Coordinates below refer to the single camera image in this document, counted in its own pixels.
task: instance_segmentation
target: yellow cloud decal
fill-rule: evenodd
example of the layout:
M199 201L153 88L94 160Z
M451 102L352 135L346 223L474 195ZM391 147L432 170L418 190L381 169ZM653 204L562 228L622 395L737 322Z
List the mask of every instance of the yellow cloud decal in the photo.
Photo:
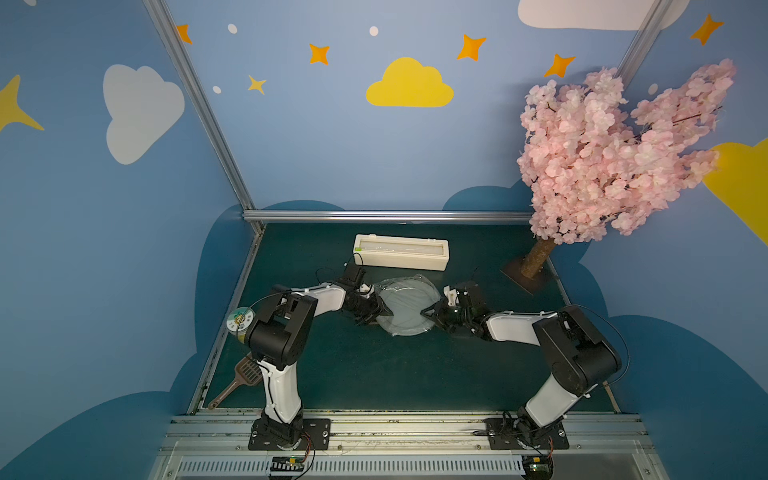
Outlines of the yellow cloud decal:
M381 81L368 87L366 98L378 107L444 107L453 99L453 89L442 83L437 68L403 57L386 68Z
M704 183L760 239L768 244L768 138L755 147L721 144L717 170Z

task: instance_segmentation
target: tree trunk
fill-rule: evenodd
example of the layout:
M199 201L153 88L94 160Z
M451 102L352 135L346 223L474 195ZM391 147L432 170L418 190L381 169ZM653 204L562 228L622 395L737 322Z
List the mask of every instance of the tree trunk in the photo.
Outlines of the tree trunk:
M523 260L520 266L520 274L526 278L533 278L536 273L544 266L544 262L549 258L549 254L557 246L553 238L549 240L536 240L536 244L531 248L531 252Z

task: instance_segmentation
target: wooden tree base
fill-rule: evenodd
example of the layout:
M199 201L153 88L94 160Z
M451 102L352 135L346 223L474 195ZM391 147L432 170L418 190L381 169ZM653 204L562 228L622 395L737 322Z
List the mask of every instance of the wooden tree base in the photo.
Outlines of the wooden tree base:
M520 288L525 290L526 292L530 293L531 295L535 295L539 290L544 288L547 283L549 283L550 280L552 280L554 277L552 276L552 272L544 265L544 267L541 268L541 270L538 271L534 275L533 278L528 278L526 276L523 276L522 273L520 273L520 267L523 264L523 259L525 257L519 257L514 259L513 261L507 263L502 267L502 273L509 277L510 280L517 283Z

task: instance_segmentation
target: brown scoop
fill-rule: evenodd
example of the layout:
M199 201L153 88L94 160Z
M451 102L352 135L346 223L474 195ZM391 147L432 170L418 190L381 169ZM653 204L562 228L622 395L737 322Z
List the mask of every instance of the brown scoop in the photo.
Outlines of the brown scoop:
M229 394L234 392L237 387L241 385L254 386L261 383L261 381L261 369L249 353L242 360L240 360L237 365L235 365L235 380L233 380L232 383L230 383L230 385L225 388L218 397L210 401L208 404L208 409L213 410L218 407L219 404Z

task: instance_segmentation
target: yellow star decal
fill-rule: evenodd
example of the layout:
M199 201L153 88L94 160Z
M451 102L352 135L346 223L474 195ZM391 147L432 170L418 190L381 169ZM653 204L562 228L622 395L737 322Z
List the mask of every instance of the yellow star decal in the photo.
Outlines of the yellow star decal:
M316 47L310 43L310 48L312 49L312 60L310 60L310 63L317 63L319 61L328 65L328 58L326 58L326 55L328 55L328 49L330 47Z
M458 54L456 60L461 60L462 58L471 58L472 60L477 61L478 55L480 54L480 45L482 45L482 42L484 41L484 38L473 40L467 35L464 35L464 48L462 48L462 52Z
M558 77L563 78L565 76L565 69L568 68L571 62L575 59L576 57L562 58L560 55L554 54L552 66L547 70L547 73L545 73L544 76L557 75Z
M38 130L44 130L38 122L32 120L32 117L24 113L18 106L18 85L21 81L22 78L16 75L5 88L0 90L0 131L2 131L5 125L12 123L24 124Z
M190 26L189 25L176 25L176 29L179 31L179 38L181 41L192 45L192 39L190 38Z
M255 81L250 75L248 75L248 78L250 78L250 87L248 87L248 90L258 90L262 95L264 95L264 90L261 89L261 86L266 80Z
M692 40L698 40L702 45L705 45L707 40L710 39L712 32L722 27L724 23L725 22L713 22L712 15L707 14L707 19L704 20L704 23L701 24L698 30L696 30L696 33L690 37Z

